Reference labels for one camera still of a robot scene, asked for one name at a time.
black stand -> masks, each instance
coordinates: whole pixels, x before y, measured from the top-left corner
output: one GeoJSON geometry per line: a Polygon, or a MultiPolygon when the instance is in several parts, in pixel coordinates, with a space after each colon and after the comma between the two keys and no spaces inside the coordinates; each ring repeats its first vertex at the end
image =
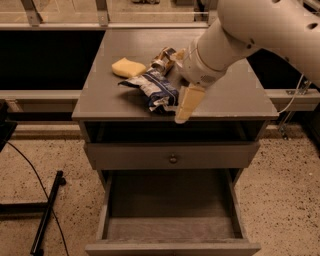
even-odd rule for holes
{"type": "Polygon", "coordinates": [[[50,220],[52,207],[56,199],[60,185],[65,185],[66,180],[63,178],[63,171],[57,171],[56,178],[51,188],[51,192],[46,203],[22,203],[22,204],[0,204],[0,217],[30,217],[42,212],[41,222],[34,239],[31,255],[42,256],[43,249],[41,243],[45,234],[46,227],[50,220]]]}

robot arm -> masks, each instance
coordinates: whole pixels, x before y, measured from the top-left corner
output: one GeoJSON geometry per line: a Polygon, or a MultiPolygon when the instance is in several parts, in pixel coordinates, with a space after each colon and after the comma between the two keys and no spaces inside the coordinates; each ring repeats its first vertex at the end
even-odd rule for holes
{"type": "Polygon", "coordinates": [[[189,119],[205,88],[224,76],[232,63],[260,48],[283,57],[320,86],[320,18],[297,0],[222,0],[218,17],[177,62],[190,82],[181,93],[177,123],[189,119]]]}

sponge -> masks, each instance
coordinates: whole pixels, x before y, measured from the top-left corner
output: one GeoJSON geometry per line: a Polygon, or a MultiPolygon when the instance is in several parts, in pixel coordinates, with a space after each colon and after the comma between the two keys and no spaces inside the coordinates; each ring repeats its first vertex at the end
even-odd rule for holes
{"type": "Polygon", "coordinates": [[[126,78],[142,75],[147,70],[145,65],[130,61],[126,58],[118,60],[117,62],[113,63],[111,67],[114,74],[126,78]]]}

metal frame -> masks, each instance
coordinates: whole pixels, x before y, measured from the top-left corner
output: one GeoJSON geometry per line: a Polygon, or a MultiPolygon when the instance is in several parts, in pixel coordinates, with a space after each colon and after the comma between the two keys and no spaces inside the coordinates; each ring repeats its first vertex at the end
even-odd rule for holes
{"type": "Polygon", "coordinates": [[[106,0],[96,0],[100,26],[108,26],[110,21],[106,0]]]}
{"type": "Polygon", "coordinates": [[[43,20],[33,0],[21,0],[21,3],[26,11],[30,26],[39,26],[43,20]]]}
{"type": "Polygon", "coordinates": [[[63,171],[57,171],[54,183],[48,201],[45,203],[22,203],[22,204],[0,204],[0,216],[13,217],[13,216],[31,216],[34,214],[42,214],[41,222],[38,227],[37,234],[34,239],[30,254],[35,256],[43,255],[43,249],[41,249],[41,243],[44,238],[46,227],[49,223],[52,207],[60,186],[66,184],[66,180],[63,177],[63,171]]]}

terrazzo floor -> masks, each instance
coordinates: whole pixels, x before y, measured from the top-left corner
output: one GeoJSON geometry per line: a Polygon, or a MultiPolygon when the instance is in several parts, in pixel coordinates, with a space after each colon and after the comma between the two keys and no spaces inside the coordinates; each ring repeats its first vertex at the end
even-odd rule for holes
{"type": "MultiPolygon", "coordinates": [[[[84,248],[95,241],[104,197],[98,175],[76,124],[35,127],[18,126],[10,142],[34,164],[48,192],[56,171],[64,171],[67,184],[60,188],[54,210],[70,256],[87,255],[84,248]]],[[[262,247],[256,256],[320,255],[319,151],[300,125],[291,124],[288,135],[285,141],[269,126],[235,187],[248,238],[262,247]]],[[[6,145],[0,153],[0,202],[44,200],[31,167],[6,145]]],[[[0,255],[29,255],[39,221],[1,220],[0,255]]],[[[43,249],[45,256],[66,255],[53,219],[43,249]]]]}

